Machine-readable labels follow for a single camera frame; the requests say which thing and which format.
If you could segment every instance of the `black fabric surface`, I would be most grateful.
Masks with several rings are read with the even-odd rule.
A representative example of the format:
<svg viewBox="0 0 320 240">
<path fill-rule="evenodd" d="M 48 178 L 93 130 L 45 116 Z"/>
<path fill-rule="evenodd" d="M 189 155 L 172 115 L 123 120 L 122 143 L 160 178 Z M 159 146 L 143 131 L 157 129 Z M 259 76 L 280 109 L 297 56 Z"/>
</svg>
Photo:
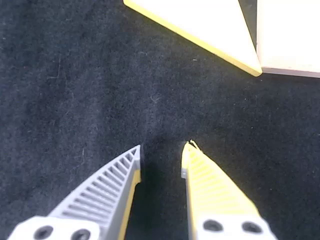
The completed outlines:
<svg viewBox="0 0 320 240">
<path fill-rule="evenodd" d="M 255 41 L 257 5 L 240 3 Z M 140 143 L 126 239 L 187 239 L 177 156 L 189 139 L 279 240 L 319 239 L 319 90 L 253 77 L 121 0 L 1 0 L 0 239 Z"/>
</svg>

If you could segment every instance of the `yellow triangular block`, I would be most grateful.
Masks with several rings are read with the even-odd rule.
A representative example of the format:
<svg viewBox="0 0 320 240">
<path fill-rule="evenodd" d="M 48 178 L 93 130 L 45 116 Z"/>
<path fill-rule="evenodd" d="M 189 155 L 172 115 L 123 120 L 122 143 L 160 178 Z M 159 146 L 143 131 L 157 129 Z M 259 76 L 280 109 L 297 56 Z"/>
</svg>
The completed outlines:
<svg viewBox="0 0 320 240">
<path fill-rule="evenodd" d="M 262 69 L 238 0 L 123 0 L 124 4 L 254 75 Z"/>
<path fill-rule="evenodd" d="M 203 215 L 260 216 L 253 202 L 195 143 L 184 145 L 181 176 L 186 179 L 192 228 Z"/>
</svg>

